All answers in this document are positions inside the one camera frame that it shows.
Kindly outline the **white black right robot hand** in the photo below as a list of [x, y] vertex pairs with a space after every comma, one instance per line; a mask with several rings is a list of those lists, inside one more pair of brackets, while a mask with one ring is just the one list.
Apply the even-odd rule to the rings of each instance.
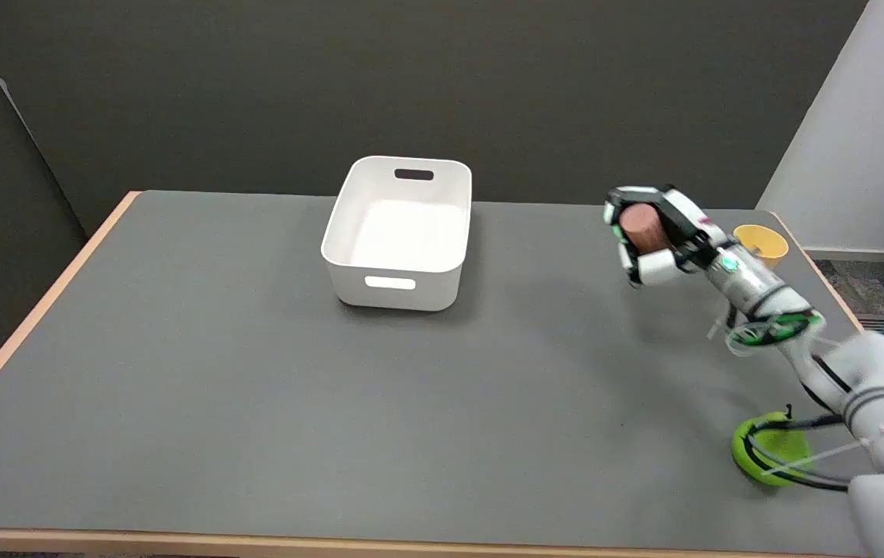
[[[620, 223], [623, 213], [636, 205], [649, 206], [660, 220], [665, 240], [658, 250], [637, 247], [635, 236], [625, 232]], [[617, 238], [628, 283], [637, 288], [703, 271], [719, 258], [719, 250], [737, 243], [674, 184], [612, 188], [606, 195], [602, 219]]]

